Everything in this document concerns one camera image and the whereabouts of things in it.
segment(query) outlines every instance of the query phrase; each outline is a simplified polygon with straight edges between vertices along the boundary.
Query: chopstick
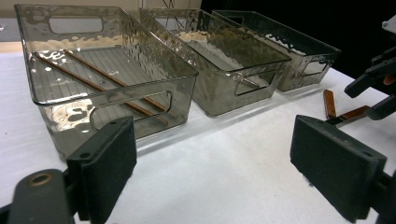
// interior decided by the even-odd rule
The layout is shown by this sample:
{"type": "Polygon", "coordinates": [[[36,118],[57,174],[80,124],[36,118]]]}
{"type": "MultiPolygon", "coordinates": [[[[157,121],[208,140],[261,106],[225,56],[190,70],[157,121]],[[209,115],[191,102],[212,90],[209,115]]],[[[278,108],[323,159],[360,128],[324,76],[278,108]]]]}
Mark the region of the chopstick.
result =
{"type": "MultiPolygon", "coordinates": [[[[91,68],[93,71],[97,72],[98,74],[102,75],[103,77],[110,79],[111,81],[113,81],[114,83],[116,83],[117,85],[121,86],[121,87],[126,87],[127,85],[125,83],[123,83],[122,81],[120,81],[119,79],[109,75],[107,72],[101,70],[100,68],[87,63],[85,60],[79,58],[77,55],[75,55],[74,53],[72,53],[70,50],[64,49],[64,53],[67,54],[68,56],[72,57],[73,59],[79,61],[80,63],[86,65],[87,67],[91,68]]],[[[161,105],[160,103],[156,102],[155,100],[149,98],[149,97],[144,97],[143,100],[154,106],[156,109],[160,110],[161,112],[165,112],[167,111],[167,107],[164,105],[161,105]]]]}
{"type": "MultiPolygon", "coordinates": [[[[76,79],[76,80],[78,80],[78,81],[84,83],[85,85],[87,85],[87,86],[89,86],[89,87],[91,87],[91,88],[93,88],[93,89],[95,89],[95,90],[97,90],[97,91],[106,91],[106,89],[104,89],[103,87],[98,86],[98,85],[96,85],[95,83],[93,83],[93,82],[91,82],[91,81],[89,81],[89,80],[87,80],[87,79],[85,79],[85,78],[83,78],[83,77],[80,77],[80,76],[78,76],[78,75],[76,75],[76,74],[70,72],[70,71],[67,70],[67,69],[64,69],[63,67],[61,67],[60,65],[58,65],[58,64],[56,64],[56,63],[52,63],[50,60],[41,57],[38,53],[37,53],[35,56],[36,56],[39,60],[41,60],[42,62],[44,62],[44,63],[50,65],[51,67],[54,67],[54,68],[58,69],[59,71],[65,73],[65,74],[67,74],[67,75],[69,75],[70,77],[72,77],[72,78],[74,78],[74,79],[76,79]]],[[[146,116],[146,117],[151,117],[151,116],[154,116],[154,115],[155,115],[154,113],[152,113],[151,111],[149,111],[149,110],[147,110],[147,109],[141,107],[140,105],[132,104],[132,103],[130,103],[130,102],[124,103],[124,105],[130,107],[132,110],[134,110],[134,111],[136,111],[136,112],[138,112],[138,113],[140,113],[141,115],[144,115],[144,116],[146,116]]]]}

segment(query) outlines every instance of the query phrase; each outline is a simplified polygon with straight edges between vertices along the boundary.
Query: plastic bin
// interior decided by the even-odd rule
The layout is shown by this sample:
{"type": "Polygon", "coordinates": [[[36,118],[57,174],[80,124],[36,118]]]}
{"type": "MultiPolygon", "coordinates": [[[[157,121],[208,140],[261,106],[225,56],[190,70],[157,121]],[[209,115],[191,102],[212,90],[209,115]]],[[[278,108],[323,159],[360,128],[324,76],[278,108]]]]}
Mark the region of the plastic bin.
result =
{"type": "Polygon", "coordinates": [[[212,10],[212,15],[291,57],[277,86],[281,91],[320,83],[341,53],[339,49],[254,11],[212,10]]]}
{"type": "Polygon", "coordinates": [[[197,71],[119,7],[16,5],[32,99],[64,160],[111,120],[187,121],[197,71]]]}
{"type": "Polygon", "coordinates": [[[140,22],[197,69],[192,99],[210,117],[271,97],[290,61],[201,9],[140,8],[140,22]]]}

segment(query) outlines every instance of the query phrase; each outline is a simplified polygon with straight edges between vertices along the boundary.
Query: white tabletop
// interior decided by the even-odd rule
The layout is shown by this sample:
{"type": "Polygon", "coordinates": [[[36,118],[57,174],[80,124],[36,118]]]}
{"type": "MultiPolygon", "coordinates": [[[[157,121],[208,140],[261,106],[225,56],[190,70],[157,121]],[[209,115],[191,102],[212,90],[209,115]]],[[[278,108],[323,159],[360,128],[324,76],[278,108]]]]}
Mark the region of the white tabletop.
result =
{"type": "MultiPolygon", "coordinates": [[[[4,206],[25,176],[66,165],[31,100],[22,53],[0,54],[0,68],[4,206]]],[[[290,163],[290,144],[296,115],[325,119],[325,89],[334,93],[337,114],[387,97],[369,89],[351,99],[344,88],[352,80],[331,69],[318,85],[276,91],[214,119],[192,102],[187,123],[137,140],[137,165],[107,223],[348,223],[290,163]]],[[[395,127],[393,114],[341,130],[387,156],[385,172],[392,175],[395,127]]],[[[358,223],[374,224],[376,217],[372,209],[358,223]]]]}

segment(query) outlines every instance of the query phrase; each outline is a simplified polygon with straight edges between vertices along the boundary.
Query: black background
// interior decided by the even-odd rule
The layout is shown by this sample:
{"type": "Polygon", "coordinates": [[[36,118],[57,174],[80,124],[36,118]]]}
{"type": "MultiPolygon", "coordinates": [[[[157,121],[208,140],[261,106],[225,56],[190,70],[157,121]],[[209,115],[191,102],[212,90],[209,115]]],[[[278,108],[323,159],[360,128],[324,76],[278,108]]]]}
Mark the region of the black background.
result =
{"type": "MultiPolygon", "coordinates": [[[[332,68],[357,78],[369,68],[371,59],[396,46],[392,33],[382,29],[382,22],[396,15],[396,8],[386,1],[367,3],[334,3],[331,1],[258,1],[258,0],[203,0],[201,9],[256,11],[290,28],[310,35],[341,50],[332,68]]],[[[396,83],[375,89],[386,94],[396,90],[396,83]]]]}

